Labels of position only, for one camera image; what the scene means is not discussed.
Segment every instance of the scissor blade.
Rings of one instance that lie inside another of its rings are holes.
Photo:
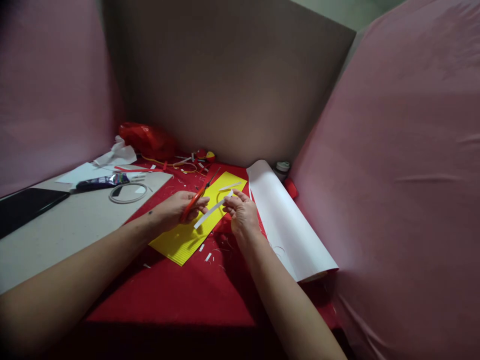
[[[218,167],[218,169],[215,171],[215,174],[213,174],[213,176],[211,177],[210,181],[206,183],[206,187],[205,188],[208,188],[210,186],[210,183],[212,182],[213,179],[215,179],[215,177],[217,176],[217,173],[219,172],[220,170],[220,167]]]

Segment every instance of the black tablet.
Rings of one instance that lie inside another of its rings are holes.
[[[28,188],[0,200],[0,239],[70,196],[69,192]]]

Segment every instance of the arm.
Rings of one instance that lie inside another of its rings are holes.
[[[266,312],[291,359],[346,359],[332,332],[260,232],[257,207],[248,196],[226,197],[232,231]]]
[[[177,192],[149,213],[0,296],[5,347],[17,355],[29,355],[58,340],[150,241],[180,222],[194,195]],[[208,197],[199,199],[186,223],[199,210],[206,213],[208,202]]]

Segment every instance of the yellow string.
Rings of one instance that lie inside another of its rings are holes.
[[[162,165],[162,166],[164,165],[164,163],[161,162],[161,161],[158,161],[158,160],[155,160],[155,159],[150,159],[150,158],[148,158],[148,157],[143,156],[143,154],[140,154],[140,155],[141,155],[141,157],[144,158],[145,160],[148,160],[148,161],[151,161],[151,162],[160,164],[160,165]],[[178,166],[174,166],[174,164],[169,164],[169,163],[167,163],[166,165],[167,165],[167,166],[171,166],[171,167],[173,167],[174,169],[180,169]],[[185,171],[185,170],[180,169],[180,170],[183,171],[185,174],[199,173],[199,171],[198,171],[199,169],[197,168],[197,165],[195,165],[194,163],[184,162],[183,165],[192,165],[192,166],[195,168],[195,170],[193,170],[193,171]]]

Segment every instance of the small bottle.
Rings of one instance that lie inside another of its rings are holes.
[[[277,178],[283,183],[284,180],[287,178],[290,170],[290,163],[288,161],[279,161],[276,163],[273,172],[277,176]]]

